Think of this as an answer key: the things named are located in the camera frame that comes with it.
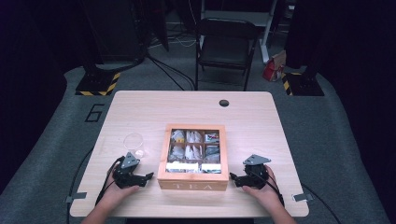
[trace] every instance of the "gray carpet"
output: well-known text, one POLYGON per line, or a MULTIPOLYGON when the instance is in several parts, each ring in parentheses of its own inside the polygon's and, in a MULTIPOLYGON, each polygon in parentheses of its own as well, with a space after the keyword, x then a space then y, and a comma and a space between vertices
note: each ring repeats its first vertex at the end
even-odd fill
MULTIPOLYGON (((284 39, 284 36, 276 37, 270 48, 271 55, 283 48, 284 39)), ((169 52, 161 46, 149 52, 151 56, 193 77, 194 47, 172 43, 169 52)), ((247 90, 273 94, 302 183, 323 199, 342 223, 389 223, 361 163, 347 115, 332 85, 318 76, 324 97, 288 96, 281 81, 268 82, 262 78, 263 68, 261 53, 257 49, 247 90)), ((185 79, 169 73, 185 90, 190 90, 185 79)), ((65 223, 64 198, 79 163, 95 144, 114 96, 114 93, 110 96, 76 96, 75 88, 83 75, 82 68, 65 74, 68 86, 62 102, 32 152, 0 196, 0 223, 65 223), (103 105, 96 107, 103 114, 98 122, 84 122, 94 104, 103 105)), ((115 91, 121 90, 180 91, 180 88, 146 59, 137 67, 121 73, 115 91)), ((203 84, 200 90, 239 91, 241 88, 203 84)), ((315 199, 308 206, 309 215, 297 218, 299 223, 336 223, 320 200, 315 199)), ((79 223, 81 218, 70 217, 70 221, 79 223)), ((109 219, 109 223, 123 221, 122 218, 109 219)), ((271 223, 271 220, 257 218, 255 222, 271 223)))

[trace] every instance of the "chair backrest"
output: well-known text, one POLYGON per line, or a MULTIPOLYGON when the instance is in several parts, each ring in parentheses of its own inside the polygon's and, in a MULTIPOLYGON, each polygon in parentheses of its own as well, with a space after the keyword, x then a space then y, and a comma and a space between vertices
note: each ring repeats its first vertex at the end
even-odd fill
POLYGON ((198 22, 196 34, 255 39, 259 35, 259 30, 250 21, 205 18, 198 22))

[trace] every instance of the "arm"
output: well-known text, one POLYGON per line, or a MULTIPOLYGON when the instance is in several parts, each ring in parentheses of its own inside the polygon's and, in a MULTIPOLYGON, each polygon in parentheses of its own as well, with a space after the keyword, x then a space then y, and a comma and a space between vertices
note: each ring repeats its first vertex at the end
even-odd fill
MULTIPOLYGON (((268 179, 268 182, 273 186, 275 183, 275 176, 270 167, 266 166, 268 175, 272 178, 268 179)), ((283 207, 279 198, 277 197, 276 192, 268 185, 265 185, 262 189, 253 189, 248 186, 242 187, 244 192, 250 194, 259 202, 259 204, 270 214, 271 218, 277 223, 282 224, 294 224, 296 221, 294 218, 286 211, 285 207, 283 207)))
POLYGON ((92 211, 81 222, 83 224, 100 224, 105 223, 110 213, 129 195, 137 192, 139 186, 132 186, 120 189, 115 183, 112 175, 107 180, 107 190, 101 201, 92 209, 92 211))

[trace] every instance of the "box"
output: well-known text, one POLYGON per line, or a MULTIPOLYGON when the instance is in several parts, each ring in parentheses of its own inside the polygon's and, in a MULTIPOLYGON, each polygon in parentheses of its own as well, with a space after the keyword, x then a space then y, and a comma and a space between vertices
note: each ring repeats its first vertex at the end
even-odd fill
POLYGON ((158 170, 161 189, 226 190, 224 125, 168 124, 158 170))

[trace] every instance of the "black chair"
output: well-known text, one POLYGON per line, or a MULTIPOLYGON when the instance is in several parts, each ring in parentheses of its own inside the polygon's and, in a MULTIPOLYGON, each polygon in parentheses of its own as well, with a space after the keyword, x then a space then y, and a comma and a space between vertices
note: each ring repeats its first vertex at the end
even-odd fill
POLYGON ((249 21, 215 18, 202 19, 196 26, 195 90, 198 82, 240 85, 247 89, 254 49, 259 37, 258 28, 249 21), (210 81, 198 78, 198 66, 243 70, 243 84, 210 81))

